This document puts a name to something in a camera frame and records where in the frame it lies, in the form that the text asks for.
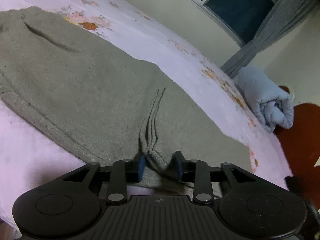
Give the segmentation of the red pillow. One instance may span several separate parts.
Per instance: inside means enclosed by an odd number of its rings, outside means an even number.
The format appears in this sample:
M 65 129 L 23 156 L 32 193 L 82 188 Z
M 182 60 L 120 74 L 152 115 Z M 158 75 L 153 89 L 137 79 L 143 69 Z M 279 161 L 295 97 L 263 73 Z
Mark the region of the red pillow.
M 292 175 L 285 178 L 288 189 L 319 208 L 319 106 L 301 103 L 294 107 L 290 129 L 274 130 Z

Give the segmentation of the rolled light blue blanket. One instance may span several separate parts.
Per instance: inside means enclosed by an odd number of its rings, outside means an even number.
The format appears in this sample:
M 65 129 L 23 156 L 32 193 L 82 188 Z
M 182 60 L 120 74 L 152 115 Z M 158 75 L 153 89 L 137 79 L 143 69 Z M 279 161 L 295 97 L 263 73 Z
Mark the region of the rolled light blue blanket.
M 273 132 L 277 126 L 284 129 L 293 126 L 291 96 L 261 70 L 251 66 L 241 68 L 237 85 L 247 105 L 268 132 Z

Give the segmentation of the pink floral bed sheet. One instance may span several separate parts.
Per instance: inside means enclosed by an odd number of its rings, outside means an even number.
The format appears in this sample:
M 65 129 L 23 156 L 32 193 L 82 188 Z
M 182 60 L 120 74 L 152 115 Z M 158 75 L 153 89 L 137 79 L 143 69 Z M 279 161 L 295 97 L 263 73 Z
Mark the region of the pink floral bed sheet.
M 94 23 L 97 37 L 132 57 L 152 62 L 217 123 L 218 134 L 242 146 L 253 172 L 280 187 L 291 170 L 274 134 L 245 105 L 234 83 L 189 42 L 125 0 L 1 0 L 1 11 L 32 6 L 69 23 Z M 1 104 L 1 220 L 15 226 L 14 201 L 82 161 Z

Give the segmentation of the grey curtain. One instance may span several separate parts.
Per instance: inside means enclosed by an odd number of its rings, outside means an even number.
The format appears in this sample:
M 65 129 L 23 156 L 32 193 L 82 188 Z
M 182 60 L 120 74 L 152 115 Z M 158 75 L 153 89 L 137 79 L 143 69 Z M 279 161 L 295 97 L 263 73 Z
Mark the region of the grey curtain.
M 276 43 L 301 24 L 317 7 L 319 0 L 277 0 L 254 37 L 237 51 L 222 67 L 230 78 L 237 76 L 255 56 Z

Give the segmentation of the grey fleece pants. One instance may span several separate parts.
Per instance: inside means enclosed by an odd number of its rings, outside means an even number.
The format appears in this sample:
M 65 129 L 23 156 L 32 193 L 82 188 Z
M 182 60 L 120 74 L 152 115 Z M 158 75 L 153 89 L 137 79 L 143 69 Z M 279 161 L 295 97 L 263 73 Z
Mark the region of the grey fleece pants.
M 1 12 L 1 99 L 85 162 L 108 166 L 142 152 L 142 187 L 185 192 L 172 155 L 251 170 L 225 136 L 157 65 L 37 7 Z

